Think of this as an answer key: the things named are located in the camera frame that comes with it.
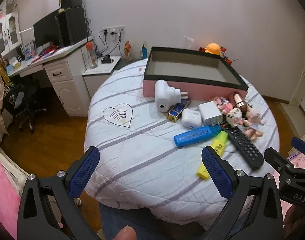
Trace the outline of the person's right hand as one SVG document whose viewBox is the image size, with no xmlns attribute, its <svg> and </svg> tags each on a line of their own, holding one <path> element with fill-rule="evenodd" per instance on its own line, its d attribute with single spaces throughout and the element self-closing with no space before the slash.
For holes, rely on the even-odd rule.
<svg viewBox="0 0 305 240">
<path fill-rule="evenodd" d="M 292 205 L 283 224 L 283 239 L 305 239 L 305 207 Z"/>
</svg>

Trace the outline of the person's left hand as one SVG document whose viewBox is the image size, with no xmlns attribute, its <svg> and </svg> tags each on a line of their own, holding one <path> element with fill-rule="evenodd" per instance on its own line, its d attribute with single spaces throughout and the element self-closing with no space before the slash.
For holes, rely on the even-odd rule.
<svg viewBox="0 0 305 240">
<path fill-rule="evenodd" d="M 114 240 L 137 240 L 137 234 L 131 226 L 125 226 L 114 237 Z"/>
</svg>

